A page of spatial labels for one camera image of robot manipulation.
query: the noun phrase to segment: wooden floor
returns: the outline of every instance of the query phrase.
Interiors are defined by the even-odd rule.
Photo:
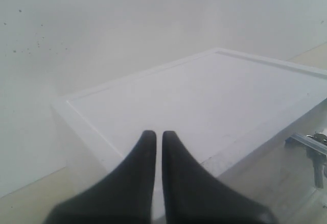
[[[312,49],[290,61],[327,69],[327,44]],[[285,169],[283,186],[280,187],[280,191],[273,198],[271,198],[272,190],[269,188],[256,192],[253,197],[268,204],[274,211],[280,213],[284,211],[284,223],[326,223],[327,208],[321,208],[321,205],[326,203],[327,206],[327,198],[314,188],[303,185],[302,181],[296,178],[297,176],[288,176],[288,172]],[[294,191],[288,191],[290,188],[297,188],[298,192],[302,192],[302,196],[306,196],[305,203],[301,204],[298,197],[292,195]],[[73,186],[69,182],[69,171],[64,168],[0,198],[0,223],[42,223],[55,204],[72,197],[74,194]],[[296,215],[287,216],[286,210],[289,210],[292,206],[296,208],[296,205],[299,204],[301,204],[301,207],[297,208]]]

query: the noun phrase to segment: white surface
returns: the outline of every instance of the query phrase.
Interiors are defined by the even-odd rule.
[[[326,41],[325,6],[326,0],[0,0],[0,196],[65,165],[49,111],[59,95],[214,46],[289,59]]]
[[[69,95],[54,106],[67,123],[59,126],[65,128],[68,166],[76,182],[86,183],[81,189],[111,172],[143,130],[157,133],[156,218],[163,214],[163,131],[176,131],[199,162],[214,156],[216,167],[209,170],[216,175],[326,97],[326,71],[217,48]]]

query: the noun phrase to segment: beige floor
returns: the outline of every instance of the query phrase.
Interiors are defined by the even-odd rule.
[[[327,69],[327,44],[289,61]],[[69,171],[64,168],[0,198],[0,223],[42,223],[55,204],[74,194],[73,186],[69,182]]]

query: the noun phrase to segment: white wall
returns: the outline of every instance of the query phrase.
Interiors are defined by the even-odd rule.
[[[287,60],[326,41],[327,0],[0,0],[0,196],[65,165],[60,95],[216,46]]]

